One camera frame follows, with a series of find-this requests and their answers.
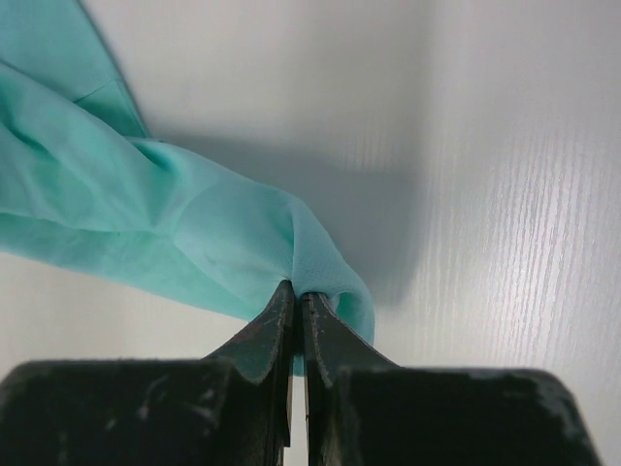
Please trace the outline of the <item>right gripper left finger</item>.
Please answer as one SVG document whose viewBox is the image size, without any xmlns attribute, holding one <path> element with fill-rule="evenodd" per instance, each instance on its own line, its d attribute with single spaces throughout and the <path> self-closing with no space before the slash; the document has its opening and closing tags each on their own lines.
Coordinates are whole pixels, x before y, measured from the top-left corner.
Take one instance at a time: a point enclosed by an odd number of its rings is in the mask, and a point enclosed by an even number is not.
<svg viewBox="0 0 621 466">
<path fill-rule="evenodd" d="M 199 359 L 35 360 L 1 383 L 5 465 L 279 465 L 295 294 Z"/>
</svg>

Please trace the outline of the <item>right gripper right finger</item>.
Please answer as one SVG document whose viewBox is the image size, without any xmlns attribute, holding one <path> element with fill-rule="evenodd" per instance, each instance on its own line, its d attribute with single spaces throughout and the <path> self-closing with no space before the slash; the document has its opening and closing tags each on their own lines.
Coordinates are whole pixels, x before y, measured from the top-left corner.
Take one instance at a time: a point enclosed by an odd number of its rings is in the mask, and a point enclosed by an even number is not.
<svg viewBox="0 0 621 466">
<path fill-rule="evenodd" d="M 532 369 L 406 368 L 327 298 L 300 302 L 312 465 L 596 465 L 566 387 Z"/>
</svg>

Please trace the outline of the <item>teal t shirt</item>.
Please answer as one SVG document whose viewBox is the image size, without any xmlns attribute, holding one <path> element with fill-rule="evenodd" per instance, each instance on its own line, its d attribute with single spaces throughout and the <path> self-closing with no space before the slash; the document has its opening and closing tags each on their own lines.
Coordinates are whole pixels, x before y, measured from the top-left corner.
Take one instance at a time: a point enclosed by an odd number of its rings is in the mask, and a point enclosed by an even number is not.
<svg viewBox="0 0 621 466">
<path fill-rule="evenodd" d="M 77 1 L 1 5 L 1 248 L 245 320 L 287 280 L 375 336 L 309 207 L 153 139 Z"/>
</svg>

